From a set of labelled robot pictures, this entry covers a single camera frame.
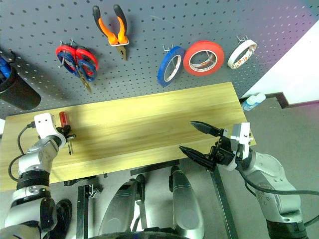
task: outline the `scissors blade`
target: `scissors blade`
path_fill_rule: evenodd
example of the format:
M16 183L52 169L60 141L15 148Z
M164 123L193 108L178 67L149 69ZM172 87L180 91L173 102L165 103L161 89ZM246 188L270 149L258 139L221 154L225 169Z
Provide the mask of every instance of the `scissors blade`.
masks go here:
M92 89L91 89L90 84L85 80L84 75L83 75L83 73L81 71L79 71L79 74L80 74L80 80L81 80L84 88L91 94L92 93Z

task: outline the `water bottle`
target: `water bottle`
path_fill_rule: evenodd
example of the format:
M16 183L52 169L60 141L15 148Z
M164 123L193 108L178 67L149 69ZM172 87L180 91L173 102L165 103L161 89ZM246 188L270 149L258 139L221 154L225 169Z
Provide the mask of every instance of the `water bottle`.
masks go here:
M241 104L241 107L243 108L243 111L251 111L265 99L266 96L263 93L259 93L256 96L252 95Z

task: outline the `screwdriver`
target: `screwdriver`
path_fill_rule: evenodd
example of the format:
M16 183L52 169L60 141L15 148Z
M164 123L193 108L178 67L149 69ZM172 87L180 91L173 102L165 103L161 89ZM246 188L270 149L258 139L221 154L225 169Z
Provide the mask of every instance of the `screwdriver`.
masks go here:
M62 111L59 113L59 115L60 115L60 122L61 122L61 126L63 129L63 133L64 133L64 135L67 135L71 130L71 126L69 124L67 114L66 114L66 112ZM68 148L69 148L70 155L72 154L70 139L72 139L74 137L70 137L70 138L66 137L66 141L68 142Z

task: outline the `orange plier grip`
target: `orange plier grip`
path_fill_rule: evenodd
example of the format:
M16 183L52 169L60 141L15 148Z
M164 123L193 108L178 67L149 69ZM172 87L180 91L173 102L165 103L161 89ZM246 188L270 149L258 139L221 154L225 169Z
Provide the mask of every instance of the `orange plier grip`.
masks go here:
M127 30L126 18L119 5L115 4L113 8L118 18L118 21L120 23L120 31L119 31L118 37L116 37L116 35L104 25L103 20L101 18L100 9L98 6L93 7L93 16L94 16L95 23L98 26L99 30L107 36L110 45L126 44L129 42L126 37L126 30Z

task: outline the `white wall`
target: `white wall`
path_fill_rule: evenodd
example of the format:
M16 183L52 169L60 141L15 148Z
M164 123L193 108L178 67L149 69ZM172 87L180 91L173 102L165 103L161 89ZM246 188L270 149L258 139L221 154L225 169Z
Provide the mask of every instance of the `white wall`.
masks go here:
M243 97L277 92L289 104L319 100L319 21Z

